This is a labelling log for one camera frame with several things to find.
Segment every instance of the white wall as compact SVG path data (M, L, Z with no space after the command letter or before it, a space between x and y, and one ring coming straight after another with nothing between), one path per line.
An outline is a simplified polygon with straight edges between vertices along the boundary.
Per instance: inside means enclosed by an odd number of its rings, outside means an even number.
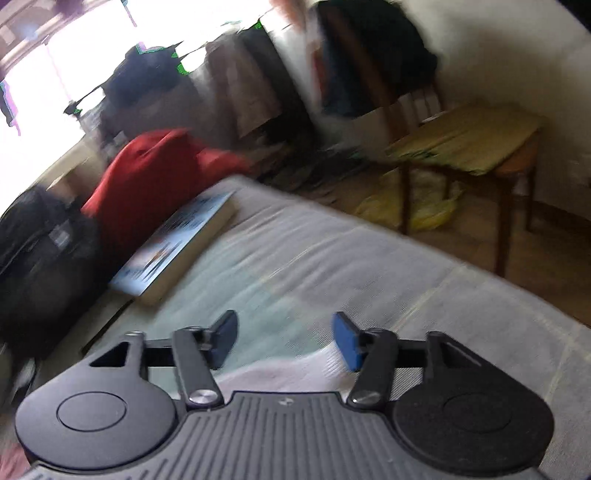
M591 34L556 0L402 0L450 100L548 118L537 199L591 219Z

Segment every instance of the plastic bag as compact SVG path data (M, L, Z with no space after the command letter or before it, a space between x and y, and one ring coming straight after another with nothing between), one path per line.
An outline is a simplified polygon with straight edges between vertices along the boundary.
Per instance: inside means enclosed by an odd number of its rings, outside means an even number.
M452 184L450 198L444 199L445 177L425 170L411 170L411 231L432 230L448 222L462 194L458 182ZM397 229L401 223L402 191L398 169L380 178L380 190L367 197L355 215L368 222Z

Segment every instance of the wooden chair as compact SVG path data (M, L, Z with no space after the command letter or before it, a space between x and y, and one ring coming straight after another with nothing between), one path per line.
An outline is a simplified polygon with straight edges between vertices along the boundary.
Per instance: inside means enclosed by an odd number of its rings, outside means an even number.
M395 105L398 96L388 86L380 74L378 68L368 55L363 44L356 38L355 33L340 11L328 5L324 8L324 19L334 38L351 59L360 78L368 90L376 108L381 108L384 121L388 130L388 139L391 143L408 135L408 127L399 106ZM443 109L443 97L437 84L426 87L438 98ZM506 263L511 243L511 228L513 224L513 195L512 191L517 180L525 176L528 180L528 197L525 215L525 228L531 231L531 219L534 205L535 172L540 136L532 135L525 144L517 149L499 166L489 173L481 176L471 175L468 172L455 170L445 166L425 165L419 161L405 161L400 164L400 177L402 185L402 224L401 233L408 235L411 216L411 169L423 168L440 173L446 177L444 196L449 196L451 183L455 180L468 185L479 187L483 184L493 184L498 194L498 223L496 240L495 273L500 277L505 276Z

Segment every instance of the mattress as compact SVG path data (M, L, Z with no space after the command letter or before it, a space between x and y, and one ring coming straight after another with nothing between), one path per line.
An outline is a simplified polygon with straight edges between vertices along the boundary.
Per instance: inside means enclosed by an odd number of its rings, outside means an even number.
M166 338L184 326L209 326L234 309L238 340L219 373L227 377L269 358L282 359L283 373L293 361L294 374L301 358L326 352L316 363L332 361L330 320L339 310L362 327L388 328L401 338L424 339L429 330L440 330L549 403L556 432L543 472L554 479L591 473L591 331L585 326L536 296L411 239L243 177L226 179L211 191L235 192L239 211L231 224L158 309L134 303L99 344L129 330ZM45 362L41 377L76 362L80 347L124 302L106 293ZM330 368L341 367L322 365L310 385L299 372L294 389L315 390L318 375ZM173 394L173 374L166 370L151 372L151 379ZM419 379L419 372L409 371L397 379L395 390ZM342 381L350 384L347 375ZM283 390L290 386L285 375L277 384Z

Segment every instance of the wooden floor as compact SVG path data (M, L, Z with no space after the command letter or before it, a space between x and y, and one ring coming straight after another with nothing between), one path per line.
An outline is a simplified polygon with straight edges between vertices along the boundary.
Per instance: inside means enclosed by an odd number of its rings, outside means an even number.
M378 168L370 169L341 181L331 193L336 197L332 207L352 213L375 191L381 173ZM539 217L533 229L532 233L525 231L523 211L516 211L506 279L591 326L590 239ZM492 271L496 203L468 192L451 222L412 238Z

